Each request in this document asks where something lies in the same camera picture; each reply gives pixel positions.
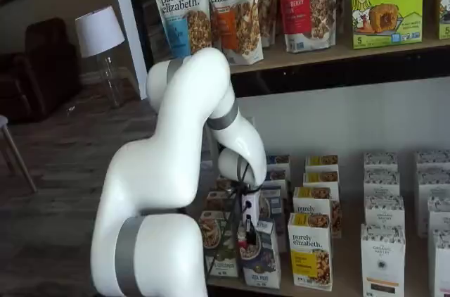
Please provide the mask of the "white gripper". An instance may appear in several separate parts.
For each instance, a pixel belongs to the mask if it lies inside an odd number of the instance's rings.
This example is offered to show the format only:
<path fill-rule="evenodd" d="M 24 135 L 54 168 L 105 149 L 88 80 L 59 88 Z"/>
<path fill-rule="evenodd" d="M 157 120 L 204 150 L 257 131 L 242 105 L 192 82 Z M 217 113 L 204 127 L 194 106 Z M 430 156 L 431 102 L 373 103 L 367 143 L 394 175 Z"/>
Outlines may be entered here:
<path fill-rule="evenodd" d="M 241 196 L 241 216 L 244 222 L 245 240 L 249 245 L 257 243 L 257 235 L 253 222 L 259 221 L 260 191 Z"/>

